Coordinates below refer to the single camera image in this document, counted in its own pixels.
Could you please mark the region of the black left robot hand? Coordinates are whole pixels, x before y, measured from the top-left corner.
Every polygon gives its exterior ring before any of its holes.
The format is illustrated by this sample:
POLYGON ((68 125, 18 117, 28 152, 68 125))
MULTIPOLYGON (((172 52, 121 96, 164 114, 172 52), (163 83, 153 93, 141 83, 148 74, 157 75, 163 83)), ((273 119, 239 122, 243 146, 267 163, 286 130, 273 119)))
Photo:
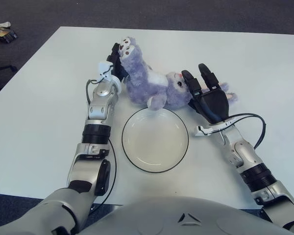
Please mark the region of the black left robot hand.
POLYGON ((128 76, 128 73, 121 65, 119 46, 120 44, 118 43, 113 45, 111 54, 107 57, 107 61, 113 63, 112 75, 116 76, 122 82, 123 79, 128 76))

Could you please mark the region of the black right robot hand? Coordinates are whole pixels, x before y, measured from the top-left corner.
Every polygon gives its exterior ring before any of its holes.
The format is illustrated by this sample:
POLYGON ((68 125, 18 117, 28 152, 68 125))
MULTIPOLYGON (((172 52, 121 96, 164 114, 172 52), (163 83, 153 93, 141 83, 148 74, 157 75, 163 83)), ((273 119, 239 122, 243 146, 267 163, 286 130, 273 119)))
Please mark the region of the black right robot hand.
POLYGON ((208 67, 201 63, 198 65, 200 75, 203 78, 207 92, 203 92, 196 78, 187 70, 181 72, 182 77, 192 95, 189 105, 210 124, 216 124, 228 119, 229 103, 225 92, 221 89, 219 81, 208 67))

